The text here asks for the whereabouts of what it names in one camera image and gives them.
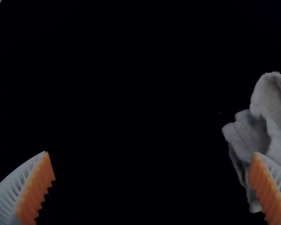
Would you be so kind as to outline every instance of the orange ridged pad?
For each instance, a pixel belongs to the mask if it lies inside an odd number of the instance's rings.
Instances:
[[[33,171],[16,209],[21,225],[36,225],[35,219],[39,216],[38,210],[45,201],[44,195],[48,193],[51,182],[55,180],[53,168],[48,152],[40,159],[39,164]]]
[[[265,220],[269,225],[280,225],[281,193],[271,172],[256,152],[254,152],[248,178],[259,198],[262,212],[266,215]]]

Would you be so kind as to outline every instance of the crumpled fabric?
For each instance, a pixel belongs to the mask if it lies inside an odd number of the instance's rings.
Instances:
[[[258,151],[281,165],[281,74],[260,77],[251,96],[250,109],[236,113],[235,122],[222,128],[229,156],[241,185],[246,189],[250,212],[262,207],[248,182],[253,153]]]

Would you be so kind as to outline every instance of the dark surface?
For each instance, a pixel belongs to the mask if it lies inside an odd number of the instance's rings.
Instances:
[[[208,22],[196,18],[191,26],[199,26],[192,37],[202,35],[191,42],[200,47],[195,58],[202,65],[188,60],[187,45],[179,46],[181,21],[174,23],[173,15],[164,20],[167,10],[158,16],[159,5],[139,7],[121,14],[114,6],[93,6],[92,13],[80,13],[91,15],[84,25],[73,21],[65,3],[2,1],[0,181],[47,150],[57,180],[38,224],[85,224],[94,217],[102,223],[177,222],[197,213],[209,224],[266,224],[262,213],[249,212],[221,128],[249,107],[262,74],[281,72],[281,2],[208,7]],[[182,52],[171,53],[171,43]],[[3,81],[2,74],[21,76]],[[136,82],[110,74],[135,75]]]

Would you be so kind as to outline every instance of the black background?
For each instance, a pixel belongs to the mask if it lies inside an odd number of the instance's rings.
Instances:
[[[281,72],[281,1],[77,5],[0,4],[0,181],[46,150],[57,180],[38,224],[266,224],[221,128]]]

